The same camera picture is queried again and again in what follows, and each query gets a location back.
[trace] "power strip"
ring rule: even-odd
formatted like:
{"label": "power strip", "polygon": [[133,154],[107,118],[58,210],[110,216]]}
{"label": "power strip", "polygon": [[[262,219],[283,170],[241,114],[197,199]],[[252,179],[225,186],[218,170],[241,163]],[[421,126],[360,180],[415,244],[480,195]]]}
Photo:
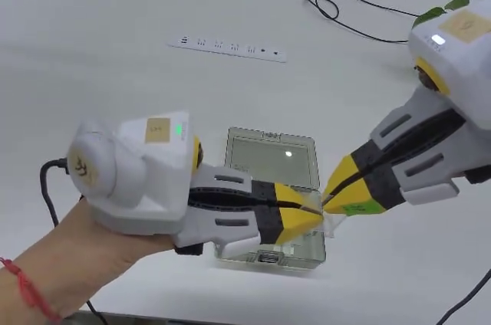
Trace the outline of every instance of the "power strip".
{"label": "power strip", "polygon": [[286,53],[284,51],[274,48],[264,48],[259,45],[239,44],[234,41],[181,36],[168,44],[171,47],[191,49],[194,51],[208,51],[210,53],[262,59],[264,61],[286,62]]}

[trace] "clear plastic box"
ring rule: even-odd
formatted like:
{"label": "clear plastic box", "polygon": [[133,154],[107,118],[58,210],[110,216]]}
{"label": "clear plastic box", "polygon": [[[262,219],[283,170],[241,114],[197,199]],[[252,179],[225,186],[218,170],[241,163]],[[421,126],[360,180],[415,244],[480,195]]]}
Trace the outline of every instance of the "clear plastic box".
{"label": "clear plastic box", "polygon": [[[310,137],[230,128],[225,166],[250,173],[254,179],[280,182],[309,197],[321,210],[321,193],[315,143]],[[325,223],[284,245],[260,245],[257,250],[225,261],[277,265],[289,269],[311,270],[326,260],[325,238],[344,215],[326,215]]]}

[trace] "black cable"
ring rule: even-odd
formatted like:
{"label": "black cable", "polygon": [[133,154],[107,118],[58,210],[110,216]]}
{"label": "black cable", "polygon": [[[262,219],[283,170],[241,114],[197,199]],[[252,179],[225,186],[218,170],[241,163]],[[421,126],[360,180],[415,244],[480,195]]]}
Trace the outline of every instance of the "black cable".
{"label": "black cable", "polygon": [[474,287],[474,289],[472,289],[469,292],[469,294],[467,294],[465,296],[465,298],[463,300],[461,300],[458,304],[456,304],[455,306],[450,308],[443,315],[443,317],[440,319],[440,321],[437,322],[437,325],[443,325],[444,323],[446,323],[446,321],[450,318],[450,316],[452,316],[454,313],[456,313],[458,310],[460,310],[462,307],[464,307],[466,304],[468,304],[470,302],[470,300],[472,300],[476,296],[476,294],[478,294],[479,291],[481,289],[483,289],[483,287],[486,285],[486,283],[489,281],[489,279],[491,279],[491,269],[489,269],[489,271],[486,273],[486,275],[484,275],[483,279],[481,279],[481,281]]}
{"label": "black cable", "polygon": [[[352,28],[351,26],[348,26],[346,24],[343,24],[342,22],[340,22],[338,20],[339,13],[340,13],[339,7],[332,0],[306,0],[306,1],[309,2],[311,5],[315,6],[318,9],[318,11],[321,12],[321,14],[324,17],[326,17],[328,20],[334,21],[335,23],[337,23],[338,25],[342,26],[343,28],[347,28],[348,30],[351,30],[353,32],[356,32],[357,34],[362,35],[362,36],[364,36],[366,38],[369,38],[369,39],[372,39],[372,40],[375,40],[375,41],[380,41],[382,43],[390,43],[390,44],[405,44],[405,43],[407,43],[407,40],[386,40],[386,39],[382,39],[382,38],[377,38],[376,36],[373,36],[373,35],[370,35],[370,34],[366,34],[366,33],[362,32],[362,31],[357,30],[356,28]],[[333,16],[329,15],[323,8],[321,8],[321,6],[319,5],[319,2],[318,1],[328,2],[330,5],[332,5],[334,7],[336,13]],[[363,2],[363,3],[367,4],[367,5],[371,5],[373,7],[385,9],[387,11],[401,13],[402,15],[408,15],[408,16],[411,16],[411,17],[418,17],[419,16],[419,15],[416,15],[414,13],[402,11],[400,9],[391,8],[391,7],[385,7],[383,5],[377,5],[377,4],[372,3],[372,2],[369,2],[367,0],[358,0],[358,1]]]}
{"label": "black cable", "polygon": [[[46,206],[48,207],[51,220],[53,221],[53,226],[56,227],[59,224],[59,220],[58,220],[58,215],[54,210],[54,205],[51,200],[51,197],[49,196],[48,193],[48,179],[47,179],[48,170],[53,167],[64,169],[65,173],[68,174],[68,165],[67,165],[66,158],[50,160],[49,162],[46,162],[41,167],[41,171],[39,172],[39,182],[41,183],[41,194],[43,195],[44,202],[46,202]],[[89,300],[87,301],[87,306],[91,310],[91,313],[95,317],[97,317],[103,325],[109,325],[104,315],[101,314],[99,311],[97,311]]]}

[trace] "green leaf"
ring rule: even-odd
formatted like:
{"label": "green leaf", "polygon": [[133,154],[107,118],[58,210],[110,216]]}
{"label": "green leaf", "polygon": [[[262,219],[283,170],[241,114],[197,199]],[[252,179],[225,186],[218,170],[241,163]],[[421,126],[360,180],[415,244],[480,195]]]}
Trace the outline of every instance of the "green leaf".
{"label": "green leaf", "polygon": [[418,26],[419,24],[422,24],[423,22],[432,20],[434,18],[440,17],[441,15],[444,15],[446,12],[443,8],[441,7],[435,7],[430,9],[428,12],[423,13],[421,16],[418,16],[416,20],[414,20],[413,23],[413,28]]}
{"label": "green leaf", "polygon": [[470,0],[452,0],[445,6],[445,9],[450,9],[452,11],[455,11],[456,9],[465,7],[469,3]]}

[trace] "white table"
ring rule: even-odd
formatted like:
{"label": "white table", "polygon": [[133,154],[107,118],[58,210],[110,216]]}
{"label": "white table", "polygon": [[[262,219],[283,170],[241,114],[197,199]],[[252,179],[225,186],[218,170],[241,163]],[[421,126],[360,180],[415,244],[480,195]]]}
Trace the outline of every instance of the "white table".
{"label": "white table", "polygon": [[[447,0],[374,0],[421,12]],[[409,18],[336,0],[348,24],[404,38]],[[287,64],[168,48],[179,34],[273,44]],[[360,38],[302,0],[0,0],[0,252],[51,228],[39,166],[64,155],[84,117],[112,124],[186,108],[205,160],[224,159],[230,126],[312,136],[321,179],[417,85],[405,46]],[[238,271],[157,254],[94,298],[103,312],[240,325],[432,324],[491,263],[491,185],[462,197],[348,219],[328,262],[307,275]],[[77,192],[49,188],[64,215]],[[486,323],[485,288],[448,324]]]}

